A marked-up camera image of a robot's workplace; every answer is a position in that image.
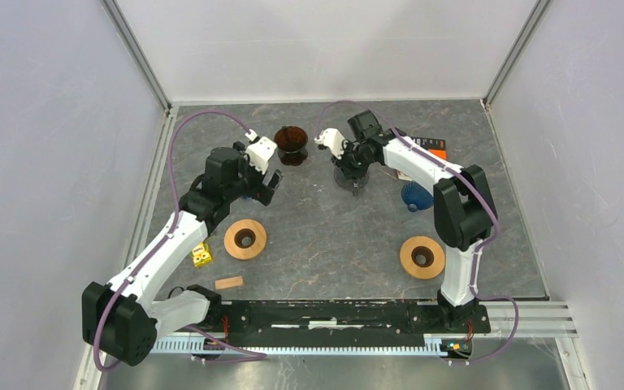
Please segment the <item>clear glass coffee server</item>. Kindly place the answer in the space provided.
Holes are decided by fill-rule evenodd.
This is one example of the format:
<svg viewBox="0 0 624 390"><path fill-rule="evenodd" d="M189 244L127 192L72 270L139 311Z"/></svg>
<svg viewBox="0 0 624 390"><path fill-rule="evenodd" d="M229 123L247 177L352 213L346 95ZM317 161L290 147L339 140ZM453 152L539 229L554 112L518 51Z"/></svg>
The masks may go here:
<svg viewBox="0 0 624 390"><path fill-rule="evenodd" d="M370 174L366 173L360 178L353 178L344 174L339 168L334 168L334 181L342 189L349 191L354 197L357 197L368 183Z"/></svg>

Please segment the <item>wooden ring dripper holder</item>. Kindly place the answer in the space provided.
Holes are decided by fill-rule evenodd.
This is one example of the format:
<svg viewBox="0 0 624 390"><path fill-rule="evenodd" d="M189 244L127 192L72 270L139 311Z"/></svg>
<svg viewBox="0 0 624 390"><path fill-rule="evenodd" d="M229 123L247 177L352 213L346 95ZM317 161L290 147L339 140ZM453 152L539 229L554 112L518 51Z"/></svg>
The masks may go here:
<svg viewBox="0 0 624 390"><path fill-rule="evenodd" d="M267 245L267 232L254 219L242 219L233 223L223 238L227 253L241 261L256 258Z"/></svg>

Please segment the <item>blue ribbed dripper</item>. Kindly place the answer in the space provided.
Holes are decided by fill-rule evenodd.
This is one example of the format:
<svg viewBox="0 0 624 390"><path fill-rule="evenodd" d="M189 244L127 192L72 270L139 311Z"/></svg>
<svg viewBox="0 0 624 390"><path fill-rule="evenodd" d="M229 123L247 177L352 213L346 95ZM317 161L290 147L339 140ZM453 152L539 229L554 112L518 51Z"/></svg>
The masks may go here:
<svg viewBox="0 0 624 390"><path fill-rule="evenodd" d="M414 181L402 187L401 199L410 212L427 210L434 205L434 197L431 193Z"/></svg>

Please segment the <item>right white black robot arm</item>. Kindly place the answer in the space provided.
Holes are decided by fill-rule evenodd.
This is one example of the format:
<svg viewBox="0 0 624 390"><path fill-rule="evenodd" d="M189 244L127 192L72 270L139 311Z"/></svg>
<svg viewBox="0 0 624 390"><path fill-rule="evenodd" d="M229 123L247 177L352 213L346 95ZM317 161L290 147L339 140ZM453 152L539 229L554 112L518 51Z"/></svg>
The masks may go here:
<svg viewBox="0 0 624 390"><path fill-rule="evenodd" d="M448 332L465 326L479 302L477 277L483 249L500 231L483 169L462 167L424 149L397 128L383 128L366 110L348 121L355 138L335 128L314 141L327 149L346 180L359 180L373 163L398 170L433 197L435 231L445 244L444 280L437 293L438 324Z"/></svg>

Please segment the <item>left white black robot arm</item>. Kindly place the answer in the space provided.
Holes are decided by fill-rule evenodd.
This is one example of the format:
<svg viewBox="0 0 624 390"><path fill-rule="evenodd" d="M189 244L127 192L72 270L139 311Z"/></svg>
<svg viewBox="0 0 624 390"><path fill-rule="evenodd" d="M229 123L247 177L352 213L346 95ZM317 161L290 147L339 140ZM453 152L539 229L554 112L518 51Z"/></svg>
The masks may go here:
<svg viewBox="0 0 624 390"><path fill-rule="evenodd" d="M205 241L230 213L231 204L249 197L264 206L282 179L274 171L264 181L276 143L258 136L248 145L236 142L209 153L205 170L179 197L160 233L141 254L106 284L90 283L82 293L82 336L95 353L118 362L142 362L156 340L189 325L213 331L222 308L203 293L187 290L157 300L167 278L189 252Z"/></svg>

